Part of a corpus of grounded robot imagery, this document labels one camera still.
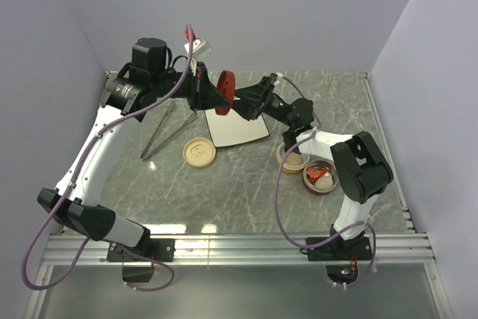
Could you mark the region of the white egg toy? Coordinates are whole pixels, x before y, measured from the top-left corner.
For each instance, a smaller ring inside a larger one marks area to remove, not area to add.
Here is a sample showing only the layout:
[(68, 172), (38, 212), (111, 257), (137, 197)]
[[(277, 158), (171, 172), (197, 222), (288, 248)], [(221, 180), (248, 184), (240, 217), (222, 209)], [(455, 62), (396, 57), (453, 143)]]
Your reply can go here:
[(333, 188), (334, 181), (332, 177), (322, 176), (315, 182), (314, 185), (320, 191), (329, 191), (331, 188)]

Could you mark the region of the steel-lined red bowl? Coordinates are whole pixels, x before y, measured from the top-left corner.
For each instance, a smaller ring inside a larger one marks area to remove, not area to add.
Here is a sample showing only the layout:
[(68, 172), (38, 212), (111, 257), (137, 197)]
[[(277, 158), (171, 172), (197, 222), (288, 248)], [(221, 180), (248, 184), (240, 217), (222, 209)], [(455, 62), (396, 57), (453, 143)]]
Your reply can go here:
[[(312, 167), (312, 166), (326, 168), (329, 171), (325, 175), (325, 177), (332, 177), (333, 178), (333, 181), (334, 181), (333, 188), (331, 188), (329, 191), (320, 191), (314, 185), (316, 181), (315, 182), (310, 182), (308, 180), (307, 168)], [(315, 195), (325, 196), (325, 195), (331, 193), (336, 188), (336, 186), (338, 184), (338, 174), (336, 172), (334, 164), (330, 161), (326, 161), (326, 160), (323, 160), (323, 159), (313, 160), (313, 161), (309, 162), (307, 164), (306, 168), (302, 172), (302, 183), (303, 183), (303, 185), (304, 185), (304, 187), (307, 191), (309, 191), (309, 192), (311, 192)]]

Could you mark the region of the beige white-lined bowl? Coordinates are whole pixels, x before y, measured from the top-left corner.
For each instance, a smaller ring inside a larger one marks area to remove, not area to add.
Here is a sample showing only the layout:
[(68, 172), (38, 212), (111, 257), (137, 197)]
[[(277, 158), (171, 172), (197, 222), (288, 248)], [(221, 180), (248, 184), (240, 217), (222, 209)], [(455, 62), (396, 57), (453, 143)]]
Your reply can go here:
[[(282, 160), (285, 157), (285, 155), (286, 155), (285, 145), (282, 143), (276, 149), (276, 160), (278, 164), (282, 163)], [(303, 159), (303, 163), (301, 166), (290, 167), (286, 163), (284, 163), (282, 171), (285, 173), (290, 173), (290, 174), (301, 173), (306, 168), (307, 164), (310, 162), (310, 155), (304, 155), (304, 154), (299, 154), (299, 155), (301, 155)]]

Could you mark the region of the red round lid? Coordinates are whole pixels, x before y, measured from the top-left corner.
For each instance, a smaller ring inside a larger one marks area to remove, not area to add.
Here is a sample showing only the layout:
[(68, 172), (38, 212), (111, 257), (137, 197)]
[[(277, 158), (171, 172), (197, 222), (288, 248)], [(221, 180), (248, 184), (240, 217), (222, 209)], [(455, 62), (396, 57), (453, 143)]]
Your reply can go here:
[(232, 109), (235, 97), (235, 85), (235, 74), (231, 71), (223, 70), (217, 82), (217, 90), (227, 100), (227, 105), (215, 108), (216, 115), (225, 116)]

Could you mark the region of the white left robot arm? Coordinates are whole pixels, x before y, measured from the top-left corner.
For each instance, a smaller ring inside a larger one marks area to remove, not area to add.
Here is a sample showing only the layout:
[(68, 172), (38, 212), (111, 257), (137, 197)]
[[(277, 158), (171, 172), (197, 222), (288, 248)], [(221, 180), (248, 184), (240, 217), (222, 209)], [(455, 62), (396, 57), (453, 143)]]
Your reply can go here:
[(69, 172), (37, 197), (48, 220), (93, 241), (122, 244), (135, 261), (149, 256), (150, 231), (99, 201), (114, 163), (148, 111), (174, 98), (186, 99), (192, 111), (226, 106), (225, 96), (210, 82), (203, 62), (210, 45), (191, 32), (187, 39), (187, 65), (181, 72), (173, 68), (171, 51), (163, 40), (145, 37), (133, 45), (131, 60), (103, 90), (93, 127)]

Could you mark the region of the red shrimp toy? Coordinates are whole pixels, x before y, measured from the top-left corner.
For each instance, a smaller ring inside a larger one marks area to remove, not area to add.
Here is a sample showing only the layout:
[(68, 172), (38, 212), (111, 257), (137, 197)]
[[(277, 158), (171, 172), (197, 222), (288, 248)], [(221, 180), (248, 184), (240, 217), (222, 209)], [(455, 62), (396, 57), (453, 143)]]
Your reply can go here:
[(326, 168), (312, 166), (307, 168), (307, 177), (310, 182), (315, 182), (321, 176), (325, 176), (328, 172), (329, 171)]

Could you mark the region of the beige round lid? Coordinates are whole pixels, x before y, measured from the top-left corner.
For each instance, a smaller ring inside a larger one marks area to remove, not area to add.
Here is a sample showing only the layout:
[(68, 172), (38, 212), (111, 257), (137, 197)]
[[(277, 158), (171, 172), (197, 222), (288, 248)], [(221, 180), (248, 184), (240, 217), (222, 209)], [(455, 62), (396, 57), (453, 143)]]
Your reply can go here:
[(183, 158), (191, 166), (204, 168), (212, 164), (216, 157), (216, 148), (207, 138), (196, 137), (189, 140), (183, 148)]

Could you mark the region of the steamed bun toy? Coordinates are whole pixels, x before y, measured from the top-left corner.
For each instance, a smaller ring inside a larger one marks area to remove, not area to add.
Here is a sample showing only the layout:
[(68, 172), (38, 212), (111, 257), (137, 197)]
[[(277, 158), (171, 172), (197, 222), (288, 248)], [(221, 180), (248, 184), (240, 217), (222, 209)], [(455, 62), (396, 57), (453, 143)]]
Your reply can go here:
[(292, 152), (285, 160), (285, 163), (290, 167), (298, 167), (303, 163), (302, 156)]

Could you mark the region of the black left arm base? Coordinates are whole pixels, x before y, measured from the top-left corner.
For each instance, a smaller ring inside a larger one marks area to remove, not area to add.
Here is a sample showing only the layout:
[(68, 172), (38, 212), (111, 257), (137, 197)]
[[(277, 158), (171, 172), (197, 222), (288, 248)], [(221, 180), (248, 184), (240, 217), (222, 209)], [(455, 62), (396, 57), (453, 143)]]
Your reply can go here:
[(168, 281), (159, 289), (166, 288), (175, 279), (174, 270), (168, 265), (175, 255), (176, 240), (172, 238), (147, 238), (138, 247), (123, 244), (109, 244), (107, 263), (122, 265), (122, 280), (126, 286), (137, 291), (153, 291), (153, 288), (139, 288), (139, 284), (149, 283), (156, 267), (170, 273)]

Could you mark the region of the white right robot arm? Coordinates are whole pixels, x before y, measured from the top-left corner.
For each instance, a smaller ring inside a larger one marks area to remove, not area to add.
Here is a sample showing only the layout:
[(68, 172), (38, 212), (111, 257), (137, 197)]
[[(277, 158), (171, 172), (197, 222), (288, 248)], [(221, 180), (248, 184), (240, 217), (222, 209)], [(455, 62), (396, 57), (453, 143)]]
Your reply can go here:
[(355, 239), (367, 228), (375, 201), (393, 181), (393, 171), (370, 133), (322, 131), (312, 124), (317, 116), (311, 100), (300, 96), (287, 103), (276, 94), (275, 86), (283, 78), (271, 73), (257, 84), (237, 89), (232, 108), (245, 120), (266, 114), (286, 125), (282, 135), (286, 155), (312, 155), (335, 165), (344, 199), (331, 227), (329, 248), (334, 257), (348, 258), (356, 250)]

